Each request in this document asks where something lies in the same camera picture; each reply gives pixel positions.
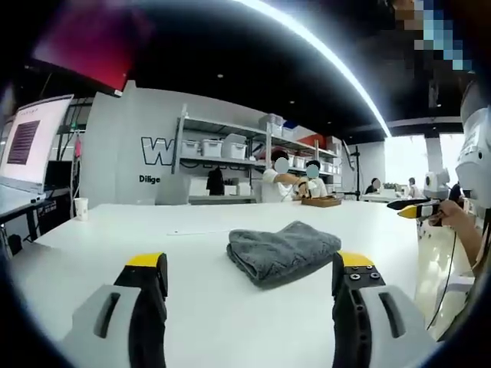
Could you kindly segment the person's right hand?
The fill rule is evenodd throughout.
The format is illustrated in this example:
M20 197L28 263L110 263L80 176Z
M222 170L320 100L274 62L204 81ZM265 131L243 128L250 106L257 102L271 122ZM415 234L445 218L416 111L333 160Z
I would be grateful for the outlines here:
M454 201L444 200L439 204L436 215L429 218L431 225L450 226L458 235L470 235L475 231L471 218Z

